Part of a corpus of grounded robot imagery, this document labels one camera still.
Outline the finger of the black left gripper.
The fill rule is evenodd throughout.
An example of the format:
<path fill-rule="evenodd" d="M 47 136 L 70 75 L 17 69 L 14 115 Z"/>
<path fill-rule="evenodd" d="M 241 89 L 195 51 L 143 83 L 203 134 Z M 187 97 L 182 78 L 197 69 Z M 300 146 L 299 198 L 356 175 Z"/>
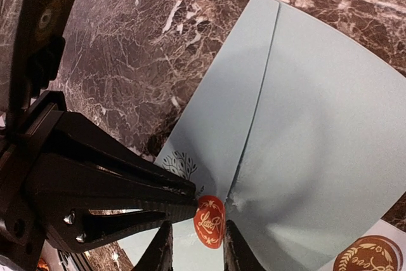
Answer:
<path fill-rule="evenodd" d="M 50 244 L 80 253 L 195 215 L 194 188 L 26 188 Z"/>

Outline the red round seal sticker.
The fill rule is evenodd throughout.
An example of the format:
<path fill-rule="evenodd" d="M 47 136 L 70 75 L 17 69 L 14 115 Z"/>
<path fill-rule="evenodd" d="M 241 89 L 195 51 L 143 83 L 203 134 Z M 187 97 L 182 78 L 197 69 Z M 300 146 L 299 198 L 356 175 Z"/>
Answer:
<path fill-rule="evenodd" d="M 204 195 L 198 200 L 198 209 L 193 218 L 197 237 L 210 249 L 218 249 L 225 231 L 225 207 L 215 196 Z"/>

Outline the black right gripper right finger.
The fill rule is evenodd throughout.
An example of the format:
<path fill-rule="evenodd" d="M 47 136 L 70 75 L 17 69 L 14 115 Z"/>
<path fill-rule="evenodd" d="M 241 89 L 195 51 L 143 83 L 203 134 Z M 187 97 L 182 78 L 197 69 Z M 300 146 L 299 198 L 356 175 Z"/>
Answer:
<path fill-rule="evenodd" d="M 232 220 L 225 223 L 223 259 L 225 271 L 265 271 Z"/>

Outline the white sticker sheet with seals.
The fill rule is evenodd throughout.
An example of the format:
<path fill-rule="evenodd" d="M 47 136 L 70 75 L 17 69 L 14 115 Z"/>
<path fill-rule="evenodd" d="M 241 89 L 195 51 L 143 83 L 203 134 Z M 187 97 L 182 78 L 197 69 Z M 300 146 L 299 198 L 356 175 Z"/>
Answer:
<path fill-rule="evenodd" d="M 405 232 L 379 220 L 320 270 L 405 270 Z"/>

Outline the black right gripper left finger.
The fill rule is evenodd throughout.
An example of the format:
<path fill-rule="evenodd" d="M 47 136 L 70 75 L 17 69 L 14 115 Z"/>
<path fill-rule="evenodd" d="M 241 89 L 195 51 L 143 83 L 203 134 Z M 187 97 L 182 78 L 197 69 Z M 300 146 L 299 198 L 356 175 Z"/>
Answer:
<path fill-rule="evenodd" d="M 133 271 L 173 270 L 173 227 L 165 221 L 155 234 L 148 248 L 133 268 Z"/>

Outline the blue-grey envelope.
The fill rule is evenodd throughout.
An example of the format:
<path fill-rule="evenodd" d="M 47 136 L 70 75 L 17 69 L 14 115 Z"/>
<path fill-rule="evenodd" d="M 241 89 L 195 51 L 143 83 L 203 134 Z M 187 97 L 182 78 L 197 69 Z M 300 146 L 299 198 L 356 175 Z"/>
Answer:
<path fill-rule="evenodd" d="M 278 0 L 249 0 L 155 159 L 225 207 L 265 270 L 320 270 L 405 194 L 405 78 Z M 193 219 L 175 270 L 222 270 Z"/>

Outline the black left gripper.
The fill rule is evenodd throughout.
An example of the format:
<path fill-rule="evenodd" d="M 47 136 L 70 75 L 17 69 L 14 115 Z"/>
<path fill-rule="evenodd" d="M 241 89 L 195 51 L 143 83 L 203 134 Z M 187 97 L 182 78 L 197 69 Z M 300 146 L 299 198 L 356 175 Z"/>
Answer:
<path fill-rule="evenodd" d="M 11 270 L 35 270 L 46 238 L 25 189 L 36 202 L 196 202 L 192 182 L 66 109 L 61 91 L 44 91 L 1 130 L 1 265 Z"/>

